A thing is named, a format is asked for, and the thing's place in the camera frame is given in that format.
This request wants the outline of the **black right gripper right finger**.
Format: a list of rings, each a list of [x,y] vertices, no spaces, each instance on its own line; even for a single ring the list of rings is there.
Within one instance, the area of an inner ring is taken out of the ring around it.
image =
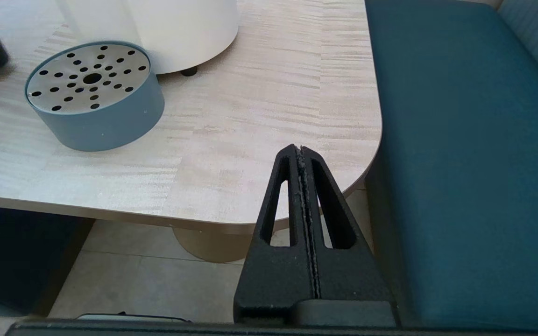
[[[323,157],[301,147],[300,168],[314,298],[392,302],[371,249]]]

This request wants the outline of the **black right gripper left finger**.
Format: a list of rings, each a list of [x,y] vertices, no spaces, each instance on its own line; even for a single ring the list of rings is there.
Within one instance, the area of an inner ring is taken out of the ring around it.
[[[255,230],[234,295],[235,323],[284,323],[295,304],[315,298],[301,153],[280,150],[269,178]],[[281,185],[288,187],[290,246],[272,246]]]

